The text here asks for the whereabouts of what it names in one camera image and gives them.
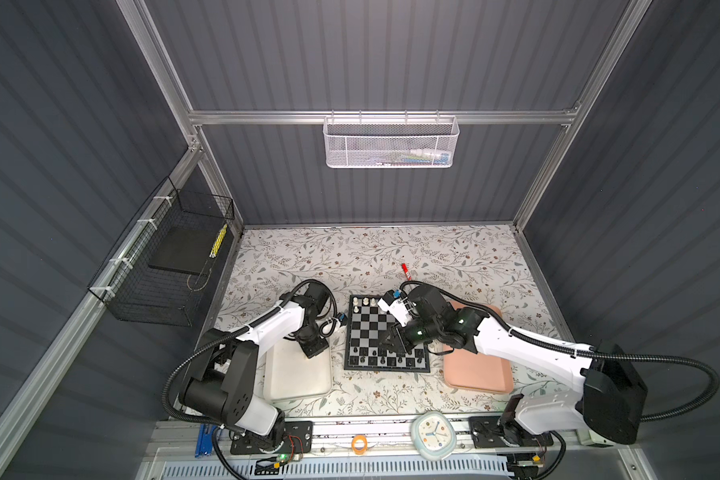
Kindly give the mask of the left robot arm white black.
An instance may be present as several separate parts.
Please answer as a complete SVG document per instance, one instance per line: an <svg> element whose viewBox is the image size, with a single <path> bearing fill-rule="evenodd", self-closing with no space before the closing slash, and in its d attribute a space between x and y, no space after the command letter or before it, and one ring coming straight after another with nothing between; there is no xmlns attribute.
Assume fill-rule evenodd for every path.
<svg viewBox="0 0 720 480"><path fill-rule="evenodd" d="M305 382L328 389L329 338L339 316L329 287L307 279L237 330L206 331L201 345L169 374L163 409L174 419L215 425L264 452L276 451L286 438L285 413L254 393L259 361L270 351L283 359L284 368L267 366L277 388Z"/></svg>

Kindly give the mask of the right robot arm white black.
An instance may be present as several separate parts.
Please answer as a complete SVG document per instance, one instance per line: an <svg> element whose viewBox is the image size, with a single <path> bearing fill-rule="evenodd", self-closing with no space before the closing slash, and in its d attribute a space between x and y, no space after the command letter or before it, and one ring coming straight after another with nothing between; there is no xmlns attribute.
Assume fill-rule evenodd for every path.
<svg viewBox="0 0 720 480"><path fill-rule="evenodd" d="M434 285L406 281L377 302L393 317L381 345L409 353L437 341L519 363L565 385L561 394L513 396L502 414L503 436L517 443L524 435L587 428L621 445L636 442L641 424L687 414L709 402L720 388L719 374L708 364L680 356L628 354L613 342L599 346L566 342L507 323L493 308L461 299ZM669 364L703 372L707 384L692 400L657 413L644 410L648 388L638 363Z"/></svg>

